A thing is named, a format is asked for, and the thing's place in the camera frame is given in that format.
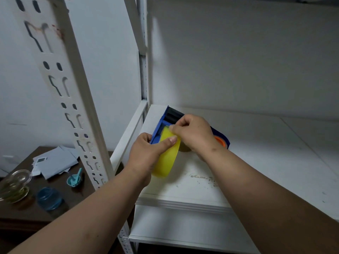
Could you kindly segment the white metal shelving rack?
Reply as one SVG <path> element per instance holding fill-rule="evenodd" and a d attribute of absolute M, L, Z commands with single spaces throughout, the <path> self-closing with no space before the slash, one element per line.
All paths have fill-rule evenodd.
<path fill-rule="evenodd" d="M 0 150 L 99 189 L 167 107 L 339 222 L 339 0 L 0 0 Z"/>

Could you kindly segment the clear glass teapot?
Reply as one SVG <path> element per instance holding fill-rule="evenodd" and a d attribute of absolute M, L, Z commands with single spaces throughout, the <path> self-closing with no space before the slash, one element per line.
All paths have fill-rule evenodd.
<path fill-rule="evenodd" d="M 0 182 L 0 201 L 10 204 L 24 199 L 29 193 L 27 184 L 32 179 L 28 170 L 17 170 Z"/>

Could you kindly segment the blue round lid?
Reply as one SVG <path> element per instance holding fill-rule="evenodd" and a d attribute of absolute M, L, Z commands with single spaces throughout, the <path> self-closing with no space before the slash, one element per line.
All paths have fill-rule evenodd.
<path fill-rule="evenodd" d="M 42 209 L 51 211 L 62 204 L 63 198 L 55 188 L 44 187 L 37 192 L 36 201 Z"/>

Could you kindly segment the blue tape dispenser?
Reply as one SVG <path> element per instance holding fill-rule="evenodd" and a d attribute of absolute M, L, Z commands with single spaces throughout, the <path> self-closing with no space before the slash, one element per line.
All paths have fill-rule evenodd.
<path fill-rule="evenodd" d="M 162 117 L 160 118 L 158 124 L 155 127 L 155 130 L 152 134 L 150 144 L 159 143 L 160 135 L 161 135 L 163 128 L 165 126 L 170 126 L 171 124 L 175 124 L 183 116 L 184 116 L 183 113 L 167 106 L 167 108 L 165 109 L 165 112 L 163 113 Z M 230 146 L 230 141 L 228 140 L 228 138 L 225 135 L 223 135 L 222 133 L 220 133 L 219 131 L 217 131 L 216 129 L 214 129 L 213 127 L 211 127 L 211 130 L 212 130 L 212 133 L 214 135 L 214 138 L 223 147 L 226 147 L 228 149 L 229 146 Z"/>

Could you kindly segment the person's left forearm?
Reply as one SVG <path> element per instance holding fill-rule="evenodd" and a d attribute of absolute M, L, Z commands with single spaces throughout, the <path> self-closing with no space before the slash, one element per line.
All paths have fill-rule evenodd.
<path fill-rule="evenodd" d="M 108 254 L 150 177 L 150 168 L 126 166 L 8 254 Z"/>

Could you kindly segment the person's left hand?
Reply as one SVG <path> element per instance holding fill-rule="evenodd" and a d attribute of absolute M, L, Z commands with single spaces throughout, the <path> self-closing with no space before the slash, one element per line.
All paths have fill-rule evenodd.
<path fill-rule="evenodd" d="M 133 143 L 126 168 L 142 182 L 145 187 L 150 183 L 151 173 L 161 154 L 151 151 L 151 134 L 141 133 Z"/>

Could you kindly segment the yellow tape roll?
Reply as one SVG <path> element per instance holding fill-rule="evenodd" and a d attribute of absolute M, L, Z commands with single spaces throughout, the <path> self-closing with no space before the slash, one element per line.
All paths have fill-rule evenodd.
<path fill-rule="evenodd" d="M 179 151 L 181 138 L 178 136 L 175 145 L 160 155 L 154 166 L 152 175 L 158 178 L 165 178 L 172 170 L 177 153 Z"/>

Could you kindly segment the person's right hand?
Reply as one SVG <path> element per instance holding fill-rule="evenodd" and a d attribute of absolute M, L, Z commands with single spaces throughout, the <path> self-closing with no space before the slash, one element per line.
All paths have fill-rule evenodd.
<path fill-rule="evenodd" d="M 170 125 L 169 129 L 201 157 L 222 147 L 214 138 L 210 124 L 200 116 L 185 114 L 174 125 Z"/>

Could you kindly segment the dark wooden side table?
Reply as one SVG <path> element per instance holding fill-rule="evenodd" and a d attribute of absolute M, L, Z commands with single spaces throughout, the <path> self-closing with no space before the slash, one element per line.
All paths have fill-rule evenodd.
<path fill-rule="evenodd" d="M 15 246 L 58 218 L 69 209 L 94 193 L 91 180 L 84 170 L 80 159 L 71 167 L 70 172 L 77 174 L 80 168 L 82 181 L 76 188 L 67 185 L 69 175 L 66 172 L 55 175 L 48 180 L 42 175 L 34 176 L 28 183 L 29 192 L 21 201 L 13 204 L 0 201 L 0 254 L 6 254 Z M 45 211 L 37 203 L 37 193 L 44 187 L 56 189 L 63 199 L 54 210 Z"/>

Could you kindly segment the small teal cup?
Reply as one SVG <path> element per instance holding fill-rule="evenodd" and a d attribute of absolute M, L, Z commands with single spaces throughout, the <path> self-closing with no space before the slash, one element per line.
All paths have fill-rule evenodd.
<path fill-rule="evenodd" d="M 80 183 L 81 183 L 81 176 L 77 175 L 77 174 L 73 174 L 70 177 L 68 177 L 66 183 L 67 183 L 68 186 L 70 186 L 72 188 L 75 188 L 75 187 L 80 185 Z"/>

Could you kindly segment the person's right forearm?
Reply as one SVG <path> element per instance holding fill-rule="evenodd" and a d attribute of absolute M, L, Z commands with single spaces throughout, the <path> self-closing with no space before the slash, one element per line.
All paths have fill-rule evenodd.
<path fill-rule="evenodd" d="M 261 254 L 339 254 L 339 222 L 218 143 L 194 151 Z"/>

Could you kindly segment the pile of white papers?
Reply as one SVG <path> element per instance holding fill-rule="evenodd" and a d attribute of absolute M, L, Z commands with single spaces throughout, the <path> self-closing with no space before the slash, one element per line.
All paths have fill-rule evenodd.
<path fill-rule="evenodd" d="M 75 148 L 58 146 L 33 158 L 32 176 L 42 175 L 46 180 L 78 164 L 79 154 Z"/>

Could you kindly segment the teal spoon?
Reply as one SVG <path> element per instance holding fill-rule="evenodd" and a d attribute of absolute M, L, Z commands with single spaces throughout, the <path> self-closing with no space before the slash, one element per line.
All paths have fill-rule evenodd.
<path fill-rule="evenodd" d="M 70 184 L 71 184 L 72 187 L 76 187 L 80 183 L 81 172 L 82 172 L 82 168 L 79 169 L 79 171 L 76 175 L 71 175 Z"/>

